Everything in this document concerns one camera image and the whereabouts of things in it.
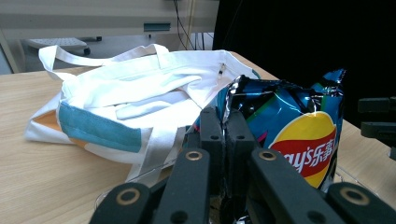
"cable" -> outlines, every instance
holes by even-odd
[[[212,39],[214,39],[213,35],[211,35],[210,33],[206,33],[208,36],[212,37]]]
[[[197,42],[198,42],[197,39],[198,39],[198,34],[195,33],[195,41],[194,41],[194,42],[195,42],[195,49],[197,49]]]
[[[201,33],[201,38],[202,38],[202,49],[205,50],[205,39],[204,39],[204,33]]]
[[[177,34],[178,34],[178,38],[180,39],[180,42],[181,42],[181,44],[183,45],[184,49],[187,49],[187,46],[184,45],[183,40],[181,39],[180,31],[179,31],[179,28],[178,28],[178,26],[180,25],[181,28],[183,29],[184,34],[186,35],[188,41],[189,41],[190,44],[191,44],[192,49],[196,50],[196,49],[194,48],[194,45],[192,44],[192,42],[191,42],[191,40],[190,40],[189,35],[187,34],[186,30],[184,29],[183,24],[181,23],[180,17],[178,16],[177,0],[174,0],[174,4],[175,4],[175,10],[176,10],[176,14],[177,14]]]
[[[224,49],[225,49],[225,42],[227,41],[228,35],[230,34],[230,31],[232,30],[232,27],[233,27],[233,24],[235,23],[236,18],[239,16],[239,10],[240,10],[243,2],[244,2],[244,0],[241,0],[239,2],[238,8],[236,9],[235,14],[233,15],[233,20],[231,21],[231,24],[228,27],[226,35],[224,36],[224,41],[223,41],[223,46],[222,46]]]

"chip bag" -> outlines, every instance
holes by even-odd
[[[231,109],[239,110],[261,147],[278,150],[311,186],[326,191],[336,168],[345,73],[329,72],[310,89],[240,76],[209,106],[217,108],[223,123]]]

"bag strap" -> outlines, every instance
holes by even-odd
[[[54,45],[40,49],[38,51],[38,58],[42,62],[44,68],[49,73],[50,77],[52,77],[53,79],[67,80],[70,78],[75,78],[75,75],[69,73],[54,72],[53,65],[55,63],[55,59],[81,66],[106,66],[113,63],[130,60],[133,58],[139,58],[151,54],[161,55],[167,52],[169,52],[169,50],[166,47],[157,44],[151,44],[146,47],[139,46],[137,48],[130,49],[112,58],[91,59],[71,54],[66,50],[62,49],[61,47]]]
[[[185,134],[184,128],[176,126],[155,126],[148,140],[143,163],[133,164],[125,182],[139,182],[152,186],[157,183],[162,169],[174,146],[180,146]]]

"floor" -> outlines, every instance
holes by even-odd
[[[97,41],[96,37],[80,38],[80,40],[87,43],[91,53],[89,55],[84,55],[83,49],[70,51],[70,53],[94,59],[110,58],[138,46],[147,46],[149,44],[156,43],[157,39],[159,38],[156,35],[103,36],[100,41]],[[212,33],[192,34],[189,49],[212,49],[212,43]],[[26,72],[44,70],[43,65],[38,59],[38,49],[29,46],[26,41],[22,41],[22,46],[25,53]],[[57,60],[55,61],[54,69],[74,66],[74,64],[64,63]]]

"black metal bracket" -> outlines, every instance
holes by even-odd
[[[396,211],[361,186],[311,187],[282,154],[259,147],[240,112],[225,124],[214,108],[200,118],[201,131],[186,135],[168,178],[151,189],[114,188],[90,223],[208,223],[214,196],[234,200],[227,212],[247,212],[252,223],[395,223]]]
[[[360,99],[358,111],[380,120],[363,121],[361,136],[387,144],[390,147],[389,157],[396,161],[396,97]],[[385,117],[391,117],[391,121],[384,121]]]

